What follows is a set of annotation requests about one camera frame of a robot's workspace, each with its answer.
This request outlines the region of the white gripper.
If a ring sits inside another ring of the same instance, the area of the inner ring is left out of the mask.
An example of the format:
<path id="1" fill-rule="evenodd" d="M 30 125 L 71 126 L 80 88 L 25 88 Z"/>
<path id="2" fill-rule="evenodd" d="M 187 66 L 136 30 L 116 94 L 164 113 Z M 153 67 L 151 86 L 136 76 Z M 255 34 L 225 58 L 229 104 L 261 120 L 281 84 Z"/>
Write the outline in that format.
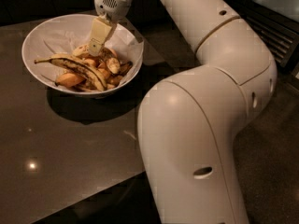
<path id="1" fill-rule="evenodd" d="M 131 7 L 132 0 L 94 0 L 95 10 L 98 15 L 106 17 L 114 23 L 122 20 Z M 93 20 L 89 41 L 89 53 L 97 56 L 110 37 L 113 26 L 97 17 Z"/>

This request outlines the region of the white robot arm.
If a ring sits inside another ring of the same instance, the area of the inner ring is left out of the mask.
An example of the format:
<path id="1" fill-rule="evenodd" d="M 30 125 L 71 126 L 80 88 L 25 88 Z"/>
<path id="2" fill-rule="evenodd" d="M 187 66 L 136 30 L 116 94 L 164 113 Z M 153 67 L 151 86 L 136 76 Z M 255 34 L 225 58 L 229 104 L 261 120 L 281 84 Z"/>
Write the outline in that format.
<path id="1" fill-rule="evenodd" d="M 223 0 L 160 0 L 199 66 L 155 84 L 138 142 L 162 224 L 249 224 L 235 170 L 237 134 L 267 106 L 276 62 Z"/>

